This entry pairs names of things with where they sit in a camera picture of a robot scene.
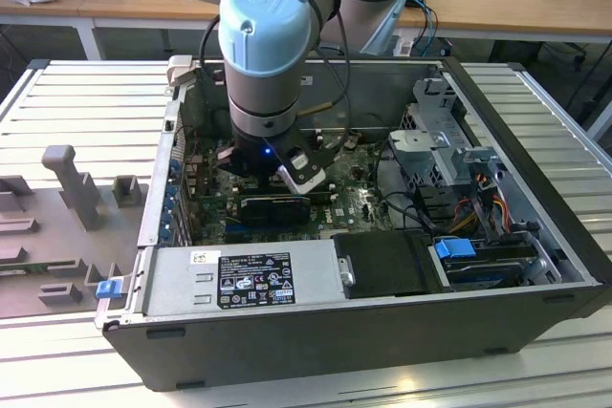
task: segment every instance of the sticker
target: sticker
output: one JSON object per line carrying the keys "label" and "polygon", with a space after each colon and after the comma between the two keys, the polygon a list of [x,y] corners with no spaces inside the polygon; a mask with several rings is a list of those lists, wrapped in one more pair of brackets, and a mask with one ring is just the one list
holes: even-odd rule
{"label": "sticker", "polygon": [[221,250],[193,250],[189,257],[191,265],[203,265],[204,263],[216,263],[221,256]]}
{"label": "sticker", "polygon": [[218,261],[222,310],[295,303],[289,253],[219,256]]}

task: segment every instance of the table leg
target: table leg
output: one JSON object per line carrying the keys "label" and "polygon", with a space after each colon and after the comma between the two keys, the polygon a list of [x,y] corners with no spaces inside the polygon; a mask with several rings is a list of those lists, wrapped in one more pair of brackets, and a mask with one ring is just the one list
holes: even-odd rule
{"label": "table leg", "polygon": [[93,22],[83,22],[75,26],[80,43],[83,46],[85,55],[90,61],[100,61],[106,59],[104,49],[100,46],[96,38],[96,29]]}
{"label": "table leg", "polygon": [[597,117],[586,134],[592,140],[598,141],[610,126],[612,126],[612,100],[608,102],[607,107],[603,109],[603,112]]}
{"label": "table leg", "polygon": [[162,35],[162,49],[164,50],[164,57],[168,59],[174,53],[172,42],[170,42],[170,31],[168,29],[161,29],[160,33]]}

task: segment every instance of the warning label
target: warning label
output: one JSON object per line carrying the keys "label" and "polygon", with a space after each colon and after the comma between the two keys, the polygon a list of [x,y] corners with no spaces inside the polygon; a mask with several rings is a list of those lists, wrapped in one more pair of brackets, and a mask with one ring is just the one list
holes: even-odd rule
{"label": "warning label", "polygon": [[219,257],[218,279],[222,310],[295,303],[289,253]]}

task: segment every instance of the screw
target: screw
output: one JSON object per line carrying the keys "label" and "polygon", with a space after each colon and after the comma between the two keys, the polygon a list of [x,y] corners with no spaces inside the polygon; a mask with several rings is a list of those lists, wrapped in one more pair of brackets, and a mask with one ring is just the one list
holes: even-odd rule
{"label": "screw", "polygon": [[344,271],[340,273],[340,280],[345,287],[352,287],[355,284],[353,276],[350,272]]}

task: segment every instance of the desk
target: desk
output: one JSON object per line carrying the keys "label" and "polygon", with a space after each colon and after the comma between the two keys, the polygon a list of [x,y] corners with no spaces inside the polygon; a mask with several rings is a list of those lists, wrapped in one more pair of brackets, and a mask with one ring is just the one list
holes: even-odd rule
{"label": "desk", "polygon": [[[612,0],[427,0],[438,36],[605,43],[612,37]],[[76,28],[89,59],[102,59],[96,28],[202,30],[216,6],[188,0],[59,0],[30,8],[0,0],[0,23]],[[398,34],[411,41],[424,24],[406,10]]]}
{"label": "desk", "polygon": [[[610,0],[426,0],[443,37],[605,43],[612,37]],[[406,11],[400,25],[423,14]]]}

